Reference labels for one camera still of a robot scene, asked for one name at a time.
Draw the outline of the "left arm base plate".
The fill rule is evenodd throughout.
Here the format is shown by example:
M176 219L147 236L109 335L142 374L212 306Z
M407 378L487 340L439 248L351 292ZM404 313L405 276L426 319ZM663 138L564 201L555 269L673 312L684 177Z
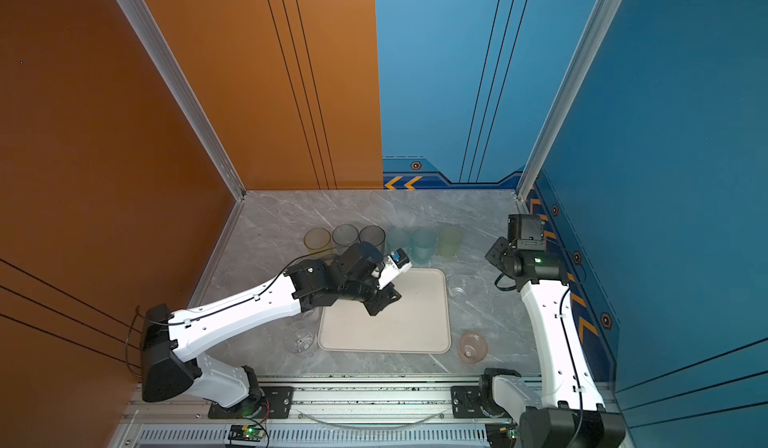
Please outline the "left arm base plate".
M246 398L231 408L223 408L212 403L207 417L209 419L251 419L282 420L287 419L293 403L292 386L268 386L262 388L263 396L255 401Z

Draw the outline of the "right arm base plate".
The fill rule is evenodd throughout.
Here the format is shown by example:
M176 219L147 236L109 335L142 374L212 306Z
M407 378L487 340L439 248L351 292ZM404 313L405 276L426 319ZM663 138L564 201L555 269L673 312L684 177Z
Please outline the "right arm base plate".
M452 413L456 419L496 418L485 389L479 386L452 386Z

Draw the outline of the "clear faceted glass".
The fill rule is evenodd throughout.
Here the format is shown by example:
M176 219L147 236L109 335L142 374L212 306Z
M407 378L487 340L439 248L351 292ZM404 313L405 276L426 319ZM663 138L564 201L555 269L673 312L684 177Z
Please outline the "clear faceted glass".
M316 349L317 327L304 322L289 325L284 335L285 349L297 356L310 356Z

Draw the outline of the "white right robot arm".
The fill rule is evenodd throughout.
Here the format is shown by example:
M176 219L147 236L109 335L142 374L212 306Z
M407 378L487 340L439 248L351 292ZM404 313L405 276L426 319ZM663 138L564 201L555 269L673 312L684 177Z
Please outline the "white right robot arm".
M590 373L573 321L571 286L563 259L546 249L543 221L512 214L508 230L486 254L509 290L520 294L530 318L541 368L533 392L514 370L480 378L480 399L492 417L507 415L513 447L619 447L627 428L607 410Z

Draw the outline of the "clear small glass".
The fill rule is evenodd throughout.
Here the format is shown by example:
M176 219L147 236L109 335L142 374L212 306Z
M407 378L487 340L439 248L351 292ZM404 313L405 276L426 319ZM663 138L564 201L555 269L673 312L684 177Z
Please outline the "clear small glass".
M474 291L477 281L475 276L452 275L447 280L449 299L456 304L466 303Z

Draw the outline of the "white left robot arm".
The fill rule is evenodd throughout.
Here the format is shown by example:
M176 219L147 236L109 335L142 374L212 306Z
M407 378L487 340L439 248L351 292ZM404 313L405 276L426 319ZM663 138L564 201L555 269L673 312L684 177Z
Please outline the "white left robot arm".
M159 403L189 395L210 402L213 416L255 414L266 403L255 371L216 360L208 349L339 300L359 302L376 316L400 300L394 281L411 267L401 249L383 254L358 242L332 261L300 256L269 281L207 305L152 307L143 316L140 340L142 399Z

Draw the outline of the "pink small glass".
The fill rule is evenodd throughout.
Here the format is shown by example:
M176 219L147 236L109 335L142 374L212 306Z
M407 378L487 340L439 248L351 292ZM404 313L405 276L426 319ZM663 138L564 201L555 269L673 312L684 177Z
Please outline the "pink small glass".
M489 346L483 336L475 332L464 333L458 343L459 359L466 364L478 364L489 352Z

